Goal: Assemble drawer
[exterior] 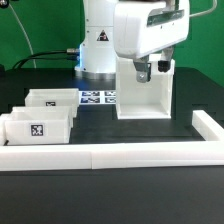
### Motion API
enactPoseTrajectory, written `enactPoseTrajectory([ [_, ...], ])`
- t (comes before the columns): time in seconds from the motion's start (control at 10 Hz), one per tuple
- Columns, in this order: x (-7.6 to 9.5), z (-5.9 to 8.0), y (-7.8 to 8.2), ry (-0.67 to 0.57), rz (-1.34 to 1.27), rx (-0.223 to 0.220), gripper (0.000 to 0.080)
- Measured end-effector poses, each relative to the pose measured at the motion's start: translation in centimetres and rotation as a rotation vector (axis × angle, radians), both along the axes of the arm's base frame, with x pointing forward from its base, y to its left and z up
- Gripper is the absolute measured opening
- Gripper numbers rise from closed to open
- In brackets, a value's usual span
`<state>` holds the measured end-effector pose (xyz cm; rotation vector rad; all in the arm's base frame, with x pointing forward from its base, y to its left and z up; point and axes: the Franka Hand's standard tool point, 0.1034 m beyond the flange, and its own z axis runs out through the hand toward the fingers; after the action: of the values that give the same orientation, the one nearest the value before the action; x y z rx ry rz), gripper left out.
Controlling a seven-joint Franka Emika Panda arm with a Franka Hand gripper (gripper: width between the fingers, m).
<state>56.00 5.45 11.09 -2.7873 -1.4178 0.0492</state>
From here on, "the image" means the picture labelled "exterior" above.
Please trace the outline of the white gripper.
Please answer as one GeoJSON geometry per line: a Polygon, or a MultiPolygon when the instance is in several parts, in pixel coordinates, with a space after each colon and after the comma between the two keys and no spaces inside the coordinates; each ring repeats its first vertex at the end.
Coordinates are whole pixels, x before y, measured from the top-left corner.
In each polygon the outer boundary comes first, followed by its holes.
{"type": "Polygon", "coordinates": [[[121,1],[116,4],[114,49],[121,58],[135,59],[136,80],[140,83],[151,80],[151,63],[147,55],[162,50],[158,70],[168,72],[173,45],[184,41],[188,31],[189,0],[121,1]]]}

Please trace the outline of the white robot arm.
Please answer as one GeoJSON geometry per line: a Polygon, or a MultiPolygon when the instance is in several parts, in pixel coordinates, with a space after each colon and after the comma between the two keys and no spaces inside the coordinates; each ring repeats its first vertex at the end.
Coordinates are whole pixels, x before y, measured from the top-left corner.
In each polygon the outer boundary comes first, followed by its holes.
{"type": "Polygon", "coordinates": [[[113,79],[118,57],[131,59],[137,80],[152,76],[149,58],[159,52],[157,69],[171,70],[174,46],[189,32],[189,0],[83,0],[85,37],[75,74],[113,79]]]}

